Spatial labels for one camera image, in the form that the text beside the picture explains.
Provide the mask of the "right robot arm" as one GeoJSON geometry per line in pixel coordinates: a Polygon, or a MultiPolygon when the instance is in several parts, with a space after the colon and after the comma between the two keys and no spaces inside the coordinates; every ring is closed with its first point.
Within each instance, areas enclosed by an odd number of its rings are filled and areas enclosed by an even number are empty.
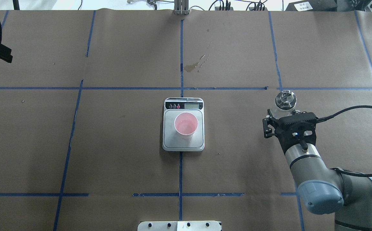
{"type": "Polygon", "coordinates": [[[328,168],[316,144],[316,125],[361,105],[325,117],[291,110],[275,117],[271,109],[262,119],[264,137],[277,137],[300,199],[312,214],[334,214],[336,231],[372,231],[372,174],[328,168]]]}

